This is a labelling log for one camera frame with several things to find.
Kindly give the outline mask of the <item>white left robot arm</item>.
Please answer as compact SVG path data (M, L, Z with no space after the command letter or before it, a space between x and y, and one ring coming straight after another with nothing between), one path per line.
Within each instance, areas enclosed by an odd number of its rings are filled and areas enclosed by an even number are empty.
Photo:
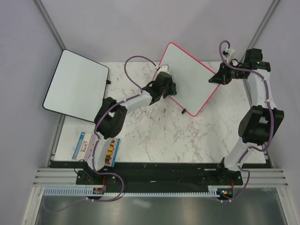
M92 184L99 184L103 179L100 171L105 166L105 157L113 138L121 132L127 114L155 104L161 98L175 95L176 84L168 72L159 72L154 81L142 88L142 92L117 101L112 97L103 100L94 122L94 147L88 165L87 180Z

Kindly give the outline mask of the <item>pink framed whiteboard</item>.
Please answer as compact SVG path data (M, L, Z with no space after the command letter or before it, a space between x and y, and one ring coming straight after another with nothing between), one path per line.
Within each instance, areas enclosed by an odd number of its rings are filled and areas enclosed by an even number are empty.
M195 117L219 87L210 83L215 72L174 42L168 43L159 66L168 66L177 94L170 98Z

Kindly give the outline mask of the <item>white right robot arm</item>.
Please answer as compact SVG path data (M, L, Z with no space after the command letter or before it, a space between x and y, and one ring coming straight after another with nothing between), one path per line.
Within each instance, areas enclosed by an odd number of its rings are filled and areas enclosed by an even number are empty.
M264 152L278 130L284 112L277 109L270 90L270 64L263 61L260 49L248 49L244 61L234 65L222 62L210 83L229 84L233 79L246 80L251 89L252 104L239 124L239 139L232 151L217 165L215 180L226 184L236 179L253 151Z

